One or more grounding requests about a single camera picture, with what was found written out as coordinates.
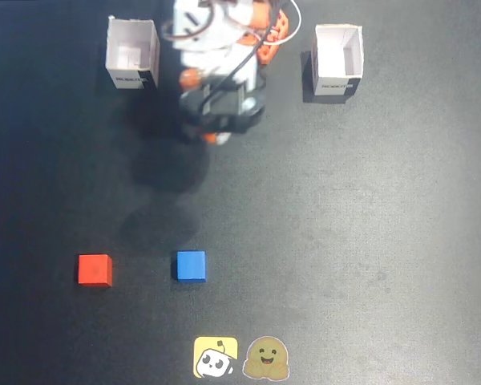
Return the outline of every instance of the white cable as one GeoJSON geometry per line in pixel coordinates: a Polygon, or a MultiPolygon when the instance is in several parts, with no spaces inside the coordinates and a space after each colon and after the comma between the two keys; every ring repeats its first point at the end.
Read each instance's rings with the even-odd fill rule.
{"type": "Polygon", "coordinates": [[[296,8],[297,16],[299,18],[299,21],[297,22],[297,27],[294,30],[292,34],[287,36],[286,38],[283,38],[282,40],[278,40],[277,42],[264,42],[265,46],[279,46],[280,44],[287,43],[291,38],[296,36],[297,32],[301,28],[301,22],[303,17],[301,16],[301,10],[299,9],[299,6],[296,4],[296,0],[290,0],[290,2],[294,5],[294,8],[296,8]]]}

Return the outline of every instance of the black table surface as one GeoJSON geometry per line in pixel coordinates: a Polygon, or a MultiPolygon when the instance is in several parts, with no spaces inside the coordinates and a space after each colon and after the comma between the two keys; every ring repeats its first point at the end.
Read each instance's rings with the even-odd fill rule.
{"type": "Polygon", "coordinates": [[[158,96],[104,70],[107,16],[160,27],[171,1],[0,1],[0,384],[210,383],[199,336],[255,384],[272,335],[288,384],[481,385],[481,0],[298,2],[263,122],[210,148],[175,135],[170,45],[158,96]],[[306,103],[328,22],[363,26],[364,79],[306,103]],[[207,283],[172,279],[179,249],[207,283]],[[114,286],[78,287],[79,253],[114,286]]]}

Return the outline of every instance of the black cable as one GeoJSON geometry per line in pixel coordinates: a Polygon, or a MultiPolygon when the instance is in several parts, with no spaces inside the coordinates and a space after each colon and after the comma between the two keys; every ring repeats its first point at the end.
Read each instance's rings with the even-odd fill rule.
{"type": "Polygon", "coordinates": [[[273,8],[273,14],[271,15],[271,21],[269,22],[269,26],[267,27],[267,30],[265,30],[265,33],[264,33],[264,36],[261,37],[260,41],[255,45],[253,46],[253,49],[251,52],[249,52],[249,55],[246,56],[246,58],[244,60],[242,60],[242,62],[240,62],[240,64],[235,67],[233,69],[232,72],[230,72],[225,78],[223,78],[211,91],[210,91],[210,94],[208,94],[207,97],[205,97],[203,99],[203,101],[201,102],[200,106],[198,107],[198,112],[200,114],[203,114],[203,110],[204,110],[204,107],[205,105],[210,101],[212,100],[212,98],[214,96],[216,96],[218,93],[221,92],[221,89],[220,87],[229,82],[230,80],[233,79],[233,76],[235,76],[235,74],[241,70],[241,68],[243,66],[245,66],[248,61],[257,53],[258,49],[260,47],[262,47],[262,45],[264,44],[265,40],[267,39],[267,37],[269,36],[269,34],[271,33],[271,29],[273,28],[273,26],[276,24],[276,21],[278,20],[278,15],[280,13],[280,9],[281,9],[281,3],[282,1],[279,1],[277,4],[275,4],[274,8],[273,8]]]}
{"type": "Polygon", "coordinates": [[[173,25],[173,20],[168,20],[162,25],[162,37],[165,40],[168,40],[170,42],[179,42],[181,40],[189,40],[193,39],[197,36],[200,36],[203,34],[210,26],[212,25],[212,22],[214,21],[214,18],[216,17],[216,9],[214,8],[215,6],[215,0],[209,0],[208,2],[208,18],[204,26],[202,26],[199,30],[195,32],[189,32],[188,34],[182,34],[182,35],[177,35],[177,34],[169,34],[168,33],[168,28],[173,25]]]}

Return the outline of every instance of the blue cube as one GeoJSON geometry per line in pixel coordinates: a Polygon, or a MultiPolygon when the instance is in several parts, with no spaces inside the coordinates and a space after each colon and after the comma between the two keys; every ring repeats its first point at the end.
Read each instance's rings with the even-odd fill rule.
{"type": "Polygon", "coordinates": [[[178,281],[206,282],[207,256],[204,251],[179,251],[176,255],[178,281]]]}

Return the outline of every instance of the logo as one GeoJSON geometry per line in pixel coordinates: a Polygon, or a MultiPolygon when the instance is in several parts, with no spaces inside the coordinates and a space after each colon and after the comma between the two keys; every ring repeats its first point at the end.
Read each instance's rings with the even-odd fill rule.
{"type": "Polygon", "coordinates": [[[198,337],[194,341],[194,375],[198,379],[231,375],[238,351],[234,337],[198,337]]]}
{"type": "Polygon", "coordinates": [[[250,379],[286,380],[289,377],[287,347],[278,338],[257,338],[249,346],[242,372],[250,379]]]}
{"type": "Polygon", "coordinates": [[[124,82],[144,82],[146,83],[148,79],[146,78],[115,78],[116,80],[121,80],[124,82]]]}

